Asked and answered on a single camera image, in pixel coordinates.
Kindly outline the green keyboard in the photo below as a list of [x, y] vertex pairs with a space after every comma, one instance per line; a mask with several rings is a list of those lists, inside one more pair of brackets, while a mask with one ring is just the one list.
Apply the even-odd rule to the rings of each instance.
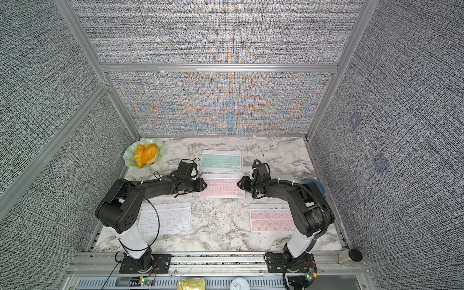
[[203, 150], [200, 169], [204, 172], [241, 172], [242, 153], [239, 151]]

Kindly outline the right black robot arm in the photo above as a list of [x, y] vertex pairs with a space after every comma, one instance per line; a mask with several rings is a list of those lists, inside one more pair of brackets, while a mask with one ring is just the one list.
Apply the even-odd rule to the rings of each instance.
[[326, 234], [329, 226], [335, 221], [332, 209], [314, 181], [301, 184], [272, 179], [267, 174], [255, 178], [244, 176], [237, 186], [251, 193], [253, 199], [263, 196], [288, 203], [296, 229], [285, 245], [285, 252], [292, 259], [310, 253], [316, 242]]

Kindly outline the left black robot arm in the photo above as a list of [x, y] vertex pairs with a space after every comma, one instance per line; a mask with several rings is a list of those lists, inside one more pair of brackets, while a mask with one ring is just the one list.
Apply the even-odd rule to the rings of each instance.
[[202, 192], [207, 188], [202, 178], [175, 178], [162, 176], [157, 180], [116, 180], [95, 209], [95, 217], [110, 228], [122, 244], [124, 251], [133, 259], [140, 260], [151, 248], [143, 239], [137, 218], [143, 203], [164, 196]]

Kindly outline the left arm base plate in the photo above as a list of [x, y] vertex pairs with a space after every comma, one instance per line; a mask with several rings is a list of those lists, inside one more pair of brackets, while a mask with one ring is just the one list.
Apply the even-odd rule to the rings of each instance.
[[149, 275], [155, 273], [167, 274], [171, 264], [171, 254], [151, 254], [144, 255], [140, 259], [130, 256], [124, 257], [120, 265], [120, 274], [142, 274]]

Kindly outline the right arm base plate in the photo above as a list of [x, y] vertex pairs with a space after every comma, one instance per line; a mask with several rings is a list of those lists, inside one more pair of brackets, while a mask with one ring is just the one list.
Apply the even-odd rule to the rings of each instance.
[[293, 258], [289, 253], [266, 252], [264, 261], [269, 273], [283, 273], [284, 269], [289, 273], [317, 273], [317, 265], [314, 255], [303, 252], [300, 256]]

